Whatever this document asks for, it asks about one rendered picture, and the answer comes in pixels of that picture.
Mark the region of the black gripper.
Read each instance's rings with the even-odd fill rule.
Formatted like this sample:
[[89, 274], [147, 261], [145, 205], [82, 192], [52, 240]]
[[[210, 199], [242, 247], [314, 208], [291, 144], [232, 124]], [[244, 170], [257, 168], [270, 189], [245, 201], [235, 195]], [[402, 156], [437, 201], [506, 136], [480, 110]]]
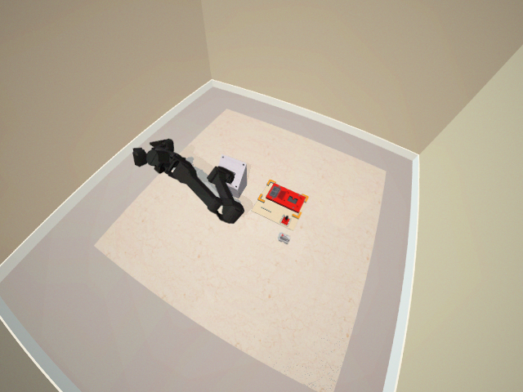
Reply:
[[[151, 148], [152, 150], [162, 150], [162, 151], [173, 151], [174, 152], [174, 144], [173, 141], [170, 139], [166, 140], [157, 140], [157, 141], [151, 141], [150, 145], [153, 146]], [[147, 164], [146, 161], [146, 152], [141, 148], [133, 148], [133, 157], [134, 157], [134, 163], [136, 166], [141, 167]]]

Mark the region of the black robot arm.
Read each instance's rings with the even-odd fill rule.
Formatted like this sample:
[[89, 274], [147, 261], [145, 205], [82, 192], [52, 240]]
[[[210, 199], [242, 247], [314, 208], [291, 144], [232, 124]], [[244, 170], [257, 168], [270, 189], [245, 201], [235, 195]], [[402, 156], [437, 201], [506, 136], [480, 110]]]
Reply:
[[[146, 154], [146, 161], [154, 166], [157, 173], [166, 173], [180, 183], [187, 184], [208, 207], [208, 210], [218, 216], [220, 221], [234, 224], [244, 213], [244, 207], [236, 202], [226, 183], [231, 184], [235, 173], [222, 167], [215, 166], [207, 176], [208, 181], [217, 187], [218, 198], [197, 176], [192, 164], [173, 151], [150, 150]], [[175, 170], [171, 170], [175, 167]], [[222, 206], [221, 214], [218, 208]]]

